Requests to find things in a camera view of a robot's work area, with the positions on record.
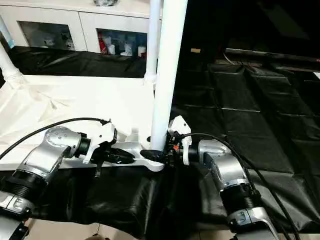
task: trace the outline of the white pole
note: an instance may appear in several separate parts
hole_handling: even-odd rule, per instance
[[[2,69],[2,75],[5,81],[11,81],[17,78],[21,78],[23,75],[18,68],[12,63],[8,56],[4,46],[0,43],[0,68]]]
[[[147,34],[146,71],[144,79],[155,84],[157,80],[158,39],[162,0],[150,1],[149,30]]]
[[[166,142],[188,0],[164,0],[155,86],[151,149]]]
[[[13,48],[15,45],[14,45],[14,41],[13,39],[11,38],[11,35],[5,25],[5,22],[4,20],[2,19],[2,17],[0,16],[0,32],[2,33],[4,39],[7,41],[8,45],[10,48]]]

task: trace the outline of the white plastic part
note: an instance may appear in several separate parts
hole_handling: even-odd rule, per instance
[[[165,0],[152,119],[151,148],[163,151],[188,0]]]
[[[147,35],[146,71],[144,79],[153,84],[157,80],[158,39],[162,0],[150,1],[149,30]]]
[[[171,120],[168,132],[173,135],[174,132],[178,132],[179,134],[189,134],[191,133],[191,128],[184,120],[182,116],[177,116],[173,120]],[[183,146],[183,164],[189,165],[189,146],[192,144],[191,136],[187,136],[182,139],[182,146]]]
[[[88,152],[86,153],[82,161],[83,164],[88,164],[90,162],[92,154],[97,148],[100,147],[99,144],[104,142],[108,142],[108,143],[112,142],[112,140],[114,139],[115,130],[116,130],[115,126],[111,122],[109,122],[103,125],[100,131],[98,131],[96,134],[94,134],[91,137]]]

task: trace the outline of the black tarp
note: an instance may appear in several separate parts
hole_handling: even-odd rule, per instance
[[[90,52],[15,47],[10,57],[24,74],[135,78],[145,73],[143,59]],[[226,137],[261,170],[297,228],[319,233],[319,92],[320,80],[312,72],[195,63],[179,69],[171,118],[182,115],[192,132]],[[250,172],[275,225],[290,231],[268,190]],[[212,178],[196,163],[158,173],[105,168],[102,178],[93,176],[92,168],[59,170],[34,217],[99,222],[147,239],[183,239],[226,223]]]

